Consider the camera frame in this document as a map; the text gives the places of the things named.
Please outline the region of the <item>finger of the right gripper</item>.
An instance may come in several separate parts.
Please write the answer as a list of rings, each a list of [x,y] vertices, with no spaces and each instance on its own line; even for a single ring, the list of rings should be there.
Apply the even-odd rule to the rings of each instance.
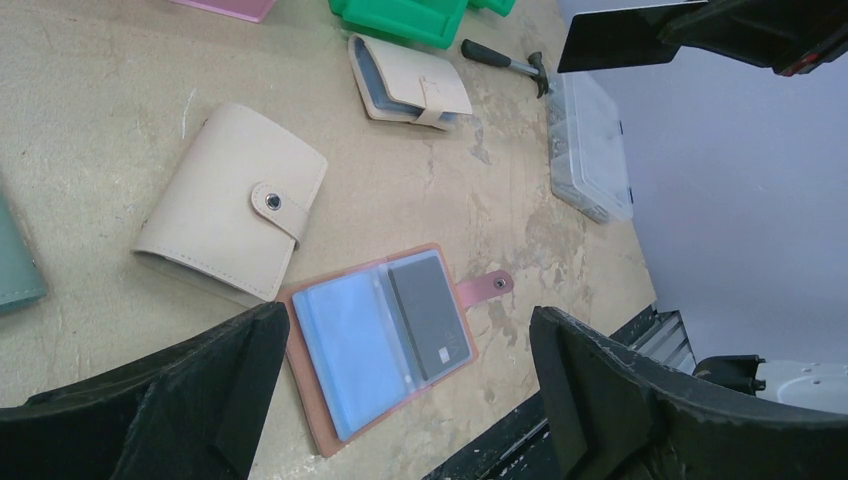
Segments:
[[[666,23],[659,40],[768,68],[783,77],[804,75],[847,52],[847,3],[708,1]]]

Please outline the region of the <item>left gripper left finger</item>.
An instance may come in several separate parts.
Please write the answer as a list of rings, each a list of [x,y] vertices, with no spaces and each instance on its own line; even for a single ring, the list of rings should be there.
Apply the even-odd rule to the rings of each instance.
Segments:
[[[1,412],[5,479],[245,479],[290,330],[269,302]]]

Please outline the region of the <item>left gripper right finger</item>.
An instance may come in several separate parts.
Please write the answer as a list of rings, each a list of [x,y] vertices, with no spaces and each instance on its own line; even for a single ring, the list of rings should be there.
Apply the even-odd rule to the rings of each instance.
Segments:
[[[555,307],[529,337],[565,479],[843,479],[847,419],[738,393]]]

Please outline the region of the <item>brown card holder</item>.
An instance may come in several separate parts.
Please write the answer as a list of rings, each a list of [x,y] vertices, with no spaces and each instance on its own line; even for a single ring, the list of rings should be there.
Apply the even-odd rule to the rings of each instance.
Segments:
[[[472,357],[427,384],[400,318],[388,267],[430,252],[441,259]],[[391,413],[474,362],[479,352],[467,309],[513,288],[514,280],[505,270],[456,282],[436,243],[283,288],[277,299],[291,322],[287,359],[318,453],[332,457]]]

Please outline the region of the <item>beige card holder with strap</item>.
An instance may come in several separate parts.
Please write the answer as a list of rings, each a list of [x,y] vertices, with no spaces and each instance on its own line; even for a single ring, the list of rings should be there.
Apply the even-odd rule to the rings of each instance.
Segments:
[[[361,34],[348,39],[348,54],[373,120],[450,131],[473,114],[463,81],[443,58]]]

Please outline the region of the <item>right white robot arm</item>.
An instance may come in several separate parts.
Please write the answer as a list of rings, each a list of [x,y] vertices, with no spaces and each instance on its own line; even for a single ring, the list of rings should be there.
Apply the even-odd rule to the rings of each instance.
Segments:
[[[808,74],[847,51],[844,1],[706,1],[672,18],[659,39],[699,48],[782,77]],[[847,368],[838,364],[767,360],[758,355],[714,356],[694,376],[800,408],[844,414]]]

